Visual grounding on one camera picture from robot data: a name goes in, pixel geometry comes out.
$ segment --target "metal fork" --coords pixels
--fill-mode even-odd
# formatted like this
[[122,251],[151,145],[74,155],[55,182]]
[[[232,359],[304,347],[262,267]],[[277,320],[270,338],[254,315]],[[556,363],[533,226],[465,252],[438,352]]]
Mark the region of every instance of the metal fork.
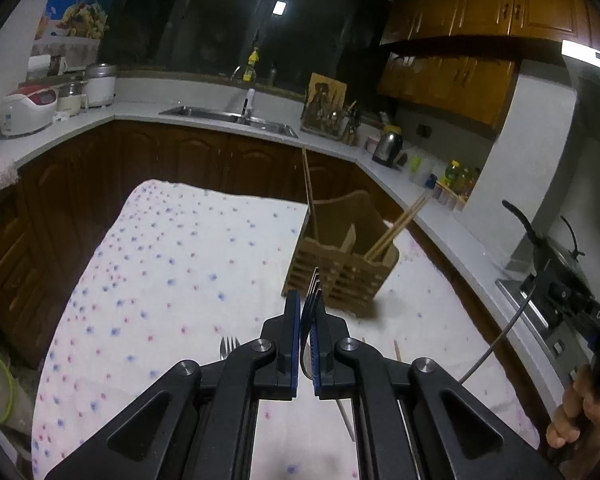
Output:
[[240,341],[237,337],[223,337],[220,340],[220,359],[224,361],[238,346],[240,346]]

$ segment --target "frying pan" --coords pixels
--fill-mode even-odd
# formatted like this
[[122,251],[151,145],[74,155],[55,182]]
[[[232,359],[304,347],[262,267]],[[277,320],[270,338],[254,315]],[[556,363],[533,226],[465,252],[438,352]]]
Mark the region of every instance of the frying pan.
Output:
[[575,234],[567,219],[564,216],[560,216],[564,223],[567,224],[571,238],[573,238],[573,251],[568,251],[548,236],[541,236],[536,233],[524,213],[511,202],[503,200],[502,205],[513,213],[525,228],[526,236],[534,246],[533,261],[536,272],[541,272],[545,267],[551,269],[557,279],[564,285],[586,296],[592,296],[589,289],[589,282],[578,263],[578,256],[584,256],[584,253],[578,250]]

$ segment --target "poster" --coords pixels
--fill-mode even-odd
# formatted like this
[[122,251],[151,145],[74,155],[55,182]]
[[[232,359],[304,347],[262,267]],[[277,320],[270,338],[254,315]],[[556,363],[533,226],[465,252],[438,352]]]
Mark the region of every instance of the poster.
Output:
[[48,0],[34,38],[32,56],[64,56],[68,70],[96,61],[113,0]]

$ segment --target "faucet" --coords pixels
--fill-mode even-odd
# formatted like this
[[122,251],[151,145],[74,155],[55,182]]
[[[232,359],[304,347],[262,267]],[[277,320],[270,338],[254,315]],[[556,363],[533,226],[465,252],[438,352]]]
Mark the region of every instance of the faucet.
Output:
[[[247,66],[238,65],[235,68],[234,73],[231,74],[229,81],[233,81],[235,78],[235,75],[238,72],[240,72],[240,70],[243,69],[243,67],[246,70]],[[251,113],[253,112],[253,98],[256,95],[256,89],[255,89],[256,69],[253,67],[253,65],[248,65],[248,67],[251,69],[251,81],[249,83],[249,89],[247,90],[247,95],[244,99],[244,103],[242,104],[242,113],[240,114],[241,115],[241,119],[240,119],[241,123],[244,123],[245,121],[251,119]]]

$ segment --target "floral tablecloth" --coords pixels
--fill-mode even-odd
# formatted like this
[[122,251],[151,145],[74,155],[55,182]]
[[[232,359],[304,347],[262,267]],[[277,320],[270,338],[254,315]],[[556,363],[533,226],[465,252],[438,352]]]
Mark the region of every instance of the floral tablecloth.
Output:
[[[306,215],[293,202],[157,180],[138,186],[75,287],[47,354],[33,419],[36,480],[177,361],[217,361],[224,335],[257,338],[262,322],[283,311],[280,291]],[[487,345],[408,232],[396,245],[400,262],[377,296],[377,315],[336,314],[385,356],[395,358],[397,344],[404,361],[430,356],[459,377]],[[537,445],[495,358],[467,387]],[[316,399],[302,375],[293,402],[261,402],[252,478],[349,479],[357,468],[336,404]]]

